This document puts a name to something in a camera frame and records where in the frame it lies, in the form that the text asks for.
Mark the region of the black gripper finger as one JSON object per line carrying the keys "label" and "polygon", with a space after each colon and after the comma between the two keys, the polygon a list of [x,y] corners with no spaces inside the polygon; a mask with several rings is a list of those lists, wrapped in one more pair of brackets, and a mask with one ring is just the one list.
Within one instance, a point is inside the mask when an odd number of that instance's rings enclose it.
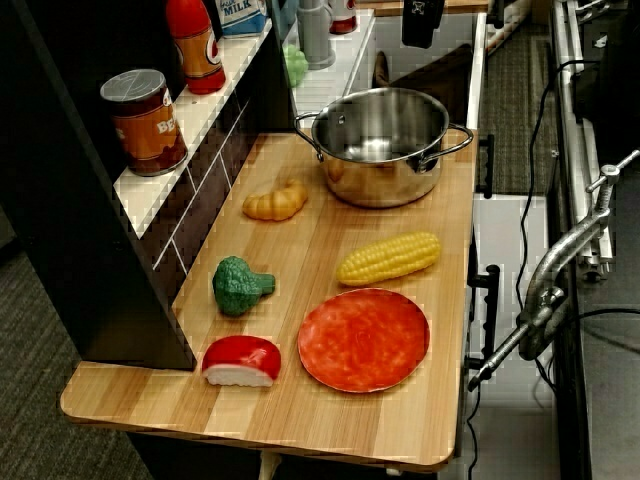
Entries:
{"label": "black gripper finger", "polygon": [[402,13],[402,43],[405,46],[429,49],[434,31],[440,26],[444,0],[404,0]]}

